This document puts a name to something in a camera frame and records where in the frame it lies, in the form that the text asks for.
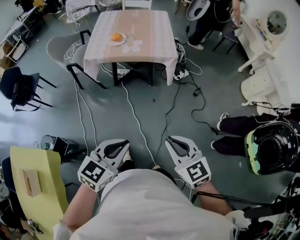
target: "wooden block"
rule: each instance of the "wooden block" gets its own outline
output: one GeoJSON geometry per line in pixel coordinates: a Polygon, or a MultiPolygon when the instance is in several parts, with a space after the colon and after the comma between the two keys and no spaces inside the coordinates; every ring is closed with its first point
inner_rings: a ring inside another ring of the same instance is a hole
{"type": "Polygon", "coordinates": [[[35,197],[41,193],[37,170],[21,170],[25,192],[28,196],[35,197]]]}

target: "power strip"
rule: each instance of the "power strip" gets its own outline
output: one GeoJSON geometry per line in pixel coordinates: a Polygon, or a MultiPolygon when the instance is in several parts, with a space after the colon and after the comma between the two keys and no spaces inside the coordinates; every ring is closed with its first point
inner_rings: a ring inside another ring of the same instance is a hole
{"type": "Polygon", "coordinates": [[[118,69],[117,73],[120,75],[124,75],[130,72],[130,69],[118,69]]]}
{"type": "Polygon", "coordinates": [[[184,69],[184,70],[180,71],[179,73],[174,74],[174,80],[179,81],[186,76],[189,76],[189,72],[186,69],[184,69]]]}

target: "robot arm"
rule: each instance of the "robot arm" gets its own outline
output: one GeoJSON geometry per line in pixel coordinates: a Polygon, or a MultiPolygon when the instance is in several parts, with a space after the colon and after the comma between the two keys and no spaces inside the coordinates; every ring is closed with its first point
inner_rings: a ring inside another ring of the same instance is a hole
{"type": "Polygon", "coordinates": [[[77,174],[81,183],[98,192],[118,174],[129,141],[112,139],[101,142],[91,156],[86,156],[77,174]]]}
{"type": "Polygon", "coordinates": [[[210,181],[211,172],[206,158],[192,140],[169,136],[165,144],[176,164],[175,171],[192,189],[210,181]]]}

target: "white t-shirt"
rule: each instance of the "white t-shirt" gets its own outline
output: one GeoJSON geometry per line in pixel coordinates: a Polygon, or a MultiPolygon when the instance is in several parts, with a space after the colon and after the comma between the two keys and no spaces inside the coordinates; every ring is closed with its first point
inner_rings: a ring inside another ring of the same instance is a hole
{"type": "Polygon", "coordinates": [[[54,226],[54,239],[229,240],[232,218],[237,224],[243,217],[241,211],[228,215],[193,206],[160,172],[133,169],[105,187],[95,217],[73,234],[63,224],[54,226]]]}

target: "plate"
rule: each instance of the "plate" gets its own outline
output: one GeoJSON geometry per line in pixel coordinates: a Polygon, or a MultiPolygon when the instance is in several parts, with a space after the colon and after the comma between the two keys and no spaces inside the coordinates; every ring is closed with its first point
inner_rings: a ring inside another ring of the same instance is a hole
{"type": "Polygon", "coordinates": [[[113,41],[109,40],[108,44],[109,44],[110,46],[119,46],[119,45],[122,45],[123,43],[125,43],[126,40],[127,40],[127,37],[126,37],[125,34],[123,34],[123,33],[121,33],[121,34],[122,34],[122,36],[123,36],[123,40],[122,40],[121,42],[113,42],[113,41]]]}

